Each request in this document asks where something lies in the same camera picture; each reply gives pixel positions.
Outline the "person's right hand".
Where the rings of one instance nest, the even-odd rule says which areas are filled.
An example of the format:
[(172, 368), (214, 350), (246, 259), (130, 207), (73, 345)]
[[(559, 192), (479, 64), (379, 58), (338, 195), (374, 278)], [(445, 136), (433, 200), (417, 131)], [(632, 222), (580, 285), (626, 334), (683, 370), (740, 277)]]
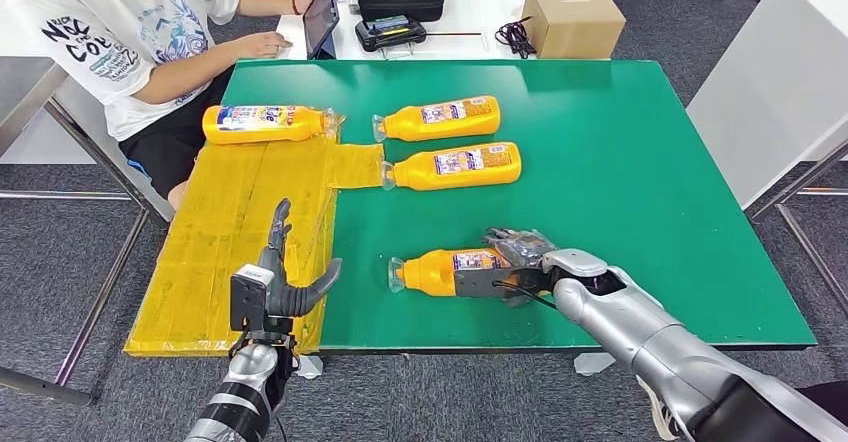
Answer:
[(276, 58), (292, 43), (275, 31), (247, 35), (233, 41), (237, 59)]

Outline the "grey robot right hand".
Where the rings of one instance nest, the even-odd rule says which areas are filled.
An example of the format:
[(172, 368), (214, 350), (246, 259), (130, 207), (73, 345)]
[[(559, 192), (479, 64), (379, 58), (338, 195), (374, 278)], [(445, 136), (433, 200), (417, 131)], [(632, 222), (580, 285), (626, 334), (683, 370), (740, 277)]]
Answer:
[(558, 250), (536, 230), (490, 227), (482, 240), (514, 267), (539, 267), (545, 254)]

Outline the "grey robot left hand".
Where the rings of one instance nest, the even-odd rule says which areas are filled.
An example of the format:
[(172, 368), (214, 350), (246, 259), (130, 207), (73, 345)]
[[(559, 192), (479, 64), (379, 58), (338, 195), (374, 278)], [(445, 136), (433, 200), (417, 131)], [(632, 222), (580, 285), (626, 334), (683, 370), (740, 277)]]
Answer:
[(259, 266), (272, 272), (265, 308), (270, 316), (300, 317), (330, 291), (340, 277), (342, 259), (333, 258), (324, 273), (306, 287), (288, 283), (284, 269), (285, 242), (292, 225), (286, 221), (291, 209), (288, 198), (283, 198), (274, 210), (268, 240), (259, 255)]

